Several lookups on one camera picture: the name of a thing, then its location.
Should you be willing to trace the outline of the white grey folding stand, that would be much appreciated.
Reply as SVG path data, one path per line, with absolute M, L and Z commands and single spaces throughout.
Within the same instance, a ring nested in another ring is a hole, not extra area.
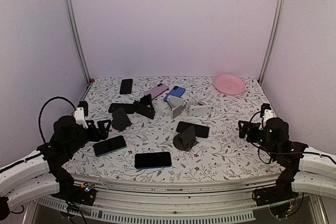
M 171 108 L 172 119 L 175 119 L 177 116 L 179 116 L 188 105 L 186 100 L 172 95 L 167 96 L 167 102 Z

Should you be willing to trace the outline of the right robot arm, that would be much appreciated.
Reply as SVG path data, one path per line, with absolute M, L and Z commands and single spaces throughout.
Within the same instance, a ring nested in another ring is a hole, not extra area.
M 239 121 L 238 128 L 240 138 L 283 167 L 275 185 L 254 192 L 258 205 L 288 200 L 300 193 L 335 198 L 335 155 L 290 141 L 289 125 L 278 117 L 261 123 Z

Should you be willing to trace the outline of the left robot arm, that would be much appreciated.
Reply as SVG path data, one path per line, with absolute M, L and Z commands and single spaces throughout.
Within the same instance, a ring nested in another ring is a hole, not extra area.
M 54 123 L 54 133 L 49 142 L 1 168 L 1 219 L 17 207 L 47 195 L 93 205 L 97 193 L 93 185 L 75 185 L 74 178 L 63 165 L 88 142 L 100 139 L 92 120 L 70 115 L 60 117 Z

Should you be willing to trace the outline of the black phone teal edge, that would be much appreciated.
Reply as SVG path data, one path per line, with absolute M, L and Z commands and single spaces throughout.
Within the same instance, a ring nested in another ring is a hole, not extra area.
M 94 154 L 96 157 L 100 157 L 114 151 L 126 148 L 126 142 L 122 135 L 109 138 L 102 142 L 93 145 Z

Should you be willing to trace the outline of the dark grey phone stand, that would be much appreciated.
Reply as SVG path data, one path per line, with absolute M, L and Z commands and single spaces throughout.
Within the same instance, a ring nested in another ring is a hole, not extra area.
M 112 127 L 120 132 L 124 131 L 131 125 L 131 121 L 128 118 L 124 108 L 118 108 L 112 113 Z

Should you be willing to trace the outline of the white flat folding stand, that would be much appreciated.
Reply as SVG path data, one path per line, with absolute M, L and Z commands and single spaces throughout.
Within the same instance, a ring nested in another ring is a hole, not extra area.
M 212 107 L 208 104 L 201 102 L 197 97 L 194 97 L 188 103 L 188 115 L 195 117 L 195 116 L 204 116 L 209 115 L 211 113 Z

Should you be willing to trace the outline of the black folding phone stand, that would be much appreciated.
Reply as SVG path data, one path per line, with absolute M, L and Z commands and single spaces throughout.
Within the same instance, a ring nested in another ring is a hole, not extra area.
M 135 113 L 140 114 L 148 119 L 154 119 L 155 109 L 152 104 L 151 94 L 143 96 L 139 101 L 133 102 Z

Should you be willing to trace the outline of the small black phone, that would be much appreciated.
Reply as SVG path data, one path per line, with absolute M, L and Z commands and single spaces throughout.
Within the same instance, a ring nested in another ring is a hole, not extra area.
M 133 79 L 122 79 L 120 85 L 120 94 L 131 94 Z

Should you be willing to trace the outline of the black phone blue edge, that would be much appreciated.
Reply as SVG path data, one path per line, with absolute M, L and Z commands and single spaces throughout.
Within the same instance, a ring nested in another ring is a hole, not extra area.
M 172 166 L 170 152 L 138 153 L 135 155 L 136 169 L 165 168 Z

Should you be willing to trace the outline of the pink phone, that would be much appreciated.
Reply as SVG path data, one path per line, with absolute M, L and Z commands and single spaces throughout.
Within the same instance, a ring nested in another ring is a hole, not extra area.
M 168 86 L 166 86 L 166 85 L 164 85 L 162 83 L 159 83 L 158 85 L 154 86 L 150 90 L 144 92 L 144 96 L 150 94 L 151 95 L 151 99 L 154 100 L 155 98 L 157 98 L 159 95 L 163 94 L 168 89 L 169 89 Z

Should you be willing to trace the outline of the pink plastic plate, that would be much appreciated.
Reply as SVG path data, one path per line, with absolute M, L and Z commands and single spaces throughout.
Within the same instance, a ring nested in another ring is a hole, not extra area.
M 237 76 L 222 74 L 214 78 L 215 88 L 226 95 L 240 95 L 245 91 L 245 83 Z

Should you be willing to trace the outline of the floral patterned table mat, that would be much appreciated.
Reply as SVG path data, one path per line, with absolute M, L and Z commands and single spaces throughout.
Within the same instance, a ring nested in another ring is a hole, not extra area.
M 74 175 L 153 183 L 228 182 L 278 176 L 283 168 L 270 162 L 256 145 L 239 137 L 238 121 L 260 120 L 268 99 L 254 78 L 232 97 L 217 91 L 212 77 L 135 77 L 131 94 L 120 93 L 121 78 L 98 78 L 86 95 L 88 117 L 110 120 L 109 137 L 123 136 L 125 148 L 97 156 L 93 144 L 65 164 Z M 153 99 L 154 118 L 138 113 L 115 116 L 112 103 L 132 104 L 157 84 L 182 87 L 180 99 Z

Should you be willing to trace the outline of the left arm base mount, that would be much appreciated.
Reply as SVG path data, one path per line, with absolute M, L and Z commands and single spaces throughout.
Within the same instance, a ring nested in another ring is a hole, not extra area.
M 52 197 L 72 202 L 75 204 L 93 206 L 96 199 L 97 190 L 91 184 L 83 184 L 80 186 L 72 186 L 68 193 L 51 194 Z

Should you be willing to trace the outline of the front aluminium rail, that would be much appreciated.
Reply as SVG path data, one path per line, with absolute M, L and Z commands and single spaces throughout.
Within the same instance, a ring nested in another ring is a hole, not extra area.
M 320 196 L 305 193 L 290 201 L 257 206 L 256 189 L 274 176 L 201 183 L 147 183 L 94 178 L 96 199 L 80 212 L 46 196 L 27 205 L 24 223 L 328 223 Z

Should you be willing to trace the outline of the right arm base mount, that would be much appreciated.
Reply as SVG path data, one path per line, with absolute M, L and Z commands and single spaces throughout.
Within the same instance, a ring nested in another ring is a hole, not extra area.
M 270 187 L 257 187 L 252 192 L 252 199 L 256 202 L 257 206 L 264 206 L 274 204 L 289 199 L 294 199 L 299 196 L 299 193 L 292 190 L 284 190 L 278 186 Z

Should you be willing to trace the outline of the right aluminium frame post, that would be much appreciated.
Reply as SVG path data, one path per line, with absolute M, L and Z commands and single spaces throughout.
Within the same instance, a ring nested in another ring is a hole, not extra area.
M 262 86 L 267 75 L 267 70 L 271 61 L 272 52 L 274 50 L 278 27 L 281 20 L 281 14 L 284 7 L 285 0 L 276 0 L 275 13 L 272 21 L 271 31 L 267 42 L 267 47 L 264 59 L 261 64 L 261 69 L 258 76 L 258 83 Z

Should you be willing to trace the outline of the aluminium frame post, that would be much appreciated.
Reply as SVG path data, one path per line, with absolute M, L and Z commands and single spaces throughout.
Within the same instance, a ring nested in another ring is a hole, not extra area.
M 64 0 L 64 2 L 65 2 L 66 12 L 67 12 L 68 19 L 69 19 L 70 30 L 72 33 L 77 55 L 79 58 L 80 67 L 81 67 L 86 83 L 90 84 L 91 76 L 90 76 L 89 68 L 88 68 L 84 53 L 83 53 L 83 48 L 82 48 L 82 44 L 80 40 L 78 27 L 77 27 L 73 3 L 72 3 L 72 0 Z
M 285 0 L 276 0 L 275 13 L 272 21 L 271 31 L 267 42 L 267 47 L 264 59 L 261 64 L 261 69 L 258 76 L 258 83 L 262 86 L 267 75 L 267 70 L 271 61 L 272 52 L 274 50 L 278 27 L 281 20 L 281 14 L 284 7 Z

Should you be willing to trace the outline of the left aluminium frame post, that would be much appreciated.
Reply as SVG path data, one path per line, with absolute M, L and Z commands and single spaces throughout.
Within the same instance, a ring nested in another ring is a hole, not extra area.
M 86 83 L 90 84 L 91 76 L 90 76 L 89 68 L 88 68 L 84 53 L 83 53 L 83 48 L 82 48 L 82 44 L 80 40 L 78 27 L 77 27 L 73 3 L 72 3 L 72 0 L 64 0 L 64 2 L 65 2 L 66 12 L 67 12 L 68 19 L 69 19 L 70 30 L 72 33 L 77 55 L 79 58 L 80 67 L 81 67 Z

